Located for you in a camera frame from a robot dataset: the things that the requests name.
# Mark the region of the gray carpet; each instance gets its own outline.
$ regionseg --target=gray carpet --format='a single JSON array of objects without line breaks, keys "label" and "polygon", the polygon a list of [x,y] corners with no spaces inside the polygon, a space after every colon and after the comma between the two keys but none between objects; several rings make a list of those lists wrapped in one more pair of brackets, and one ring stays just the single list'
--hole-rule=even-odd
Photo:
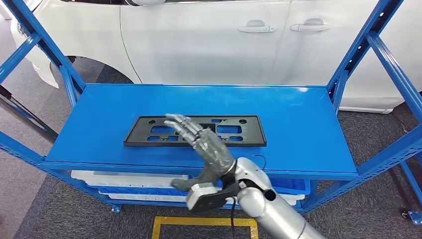
[{"label": "gray carpet", "polygon": [[[98,82],[119,83],[127,79],[106,66]],[[416,125],[406,105],[389,115],[340,112],[339,120],[356,164]],[[410,165],[415,174],[422,175],[417,164],[411,162]],[[421,228],[400,216],[400,207],[421,209],[401,169],[395,167],[314,210],[306,218],[330,239],[422,238]],[[229,210],[192,215],[185,208],[127,205],[121,213],[113,214],[110,207],[47,176],[15,238],[146,239],[151,238],[155,216],[227,218]],[[245,217],[239,211],[236,216]],[[239,239],[250,238],[248,228],[236,229],[236,235]],[[229,227],[167,225],[162,227],[160,238],[220,239],[231,238],[231,234]],[[259,228],[259,238],[270,237]]]}]

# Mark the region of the gray mechanical finger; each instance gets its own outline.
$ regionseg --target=gray mechanical finger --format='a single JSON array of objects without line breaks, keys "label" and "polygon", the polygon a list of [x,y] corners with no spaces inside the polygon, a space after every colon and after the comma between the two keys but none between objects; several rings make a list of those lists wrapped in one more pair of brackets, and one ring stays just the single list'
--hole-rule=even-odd
[{"label": "gray mechanical finger", "polygon": [[192,133],[190,133],[186,128],[184,128],[182,125],[180,125],[177,122],[174,121],[170,121],[170,120],[166,120],[164,121],[164,123],[169,126],[174,128],[174,130],[179,133],[179,135],[184,138],[186,140],[186,142],[188,142],[188,144],[190,145],[194,145],[196,136],[193,135]]},{"label": "gray mechanical finger", "polygon": [[189,132],[191,132],[196,137],[198,136],[198,132],[201,131],[203,128],[201,125],[192,122],[190,117],[178,114],[166,114],[166,117],[183,125]]},{"label": "gray mechanical finger", "polygon": [[188,192],[192,186],[198,183],[213,183],[218,179],[218,175],[214,173],[214,171],[206,165],[204,169],[201,171],[198,177],[190,179],[190,180],[183,180],[183,179],[173,179],[171,182],[171,186],[175,187],[179,191]]}]

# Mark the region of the car body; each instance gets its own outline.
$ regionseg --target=car body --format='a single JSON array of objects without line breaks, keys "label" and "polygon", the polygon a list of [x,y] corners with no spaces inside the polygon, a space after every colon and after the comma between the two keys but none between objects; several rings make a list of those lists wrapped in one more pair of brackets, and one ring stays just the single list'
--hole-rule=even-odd
[{"label": "car body", "polygon": [[[62,52],[107,64],[134,83],[325,85],[377,0],[171,0],[133,6],[124,0],[32,0]],[[382,33],[415,87],[422,25],[418,0],[404,1]],[[11,31],[25,39],[16,20]],[[50,60],[27,59],[58,87]],[[348,80],[342,110],[388,113],[403,98],[370,50]]]}]

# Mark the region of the silver robotic arm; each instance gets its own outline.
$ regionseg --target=silver robotic arm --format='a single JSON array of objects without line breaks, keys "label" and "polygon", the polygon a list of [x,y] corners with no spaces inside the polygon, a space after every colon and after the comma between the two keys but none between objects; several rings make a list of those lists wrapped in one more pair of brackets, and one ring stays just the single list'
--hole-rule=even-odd
[{"label": "silver robotic arm", "polygon": [[[203,129],[182,115],[166,115],[166,125],[173,127],[204,160],[197,178],[176,179],[172,186],[189,191],[191,211],[222,207],[229,197],[237,197],[239,206],[277,239],[324,239],[271,186],[268,176],[251,160],[234,160],[225,145],[209,128]],[[217,179],[223,189],[214,186]]]}]

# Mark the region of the black cable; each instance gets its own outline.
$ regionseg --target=black cable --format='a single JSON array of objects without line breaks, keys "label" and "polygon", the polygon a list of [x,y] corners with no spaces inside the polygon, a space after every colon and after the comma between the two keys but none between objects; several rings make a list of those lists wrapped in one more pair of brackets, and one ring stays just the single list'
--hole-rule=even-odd
[{"label": "black cable", "polygon": [[255,157],[255,156],[262,157],[262,159],[264,160],[264,166],[261,168],[261,170],[264,170],[265,169],[265,166],[267,166],[267,159],[263,155],[261,155],[261,154],[255,154],[255,155],[252,155],[252,156],[253,157]]},{"label": "black cable", "polygon": [[236,239],[235,233],[234,233],[234,207],[236,207],[236,198],[231,197],[233,199],[233,205],[231,206],[231,235],[233,236],[233,239]]}]

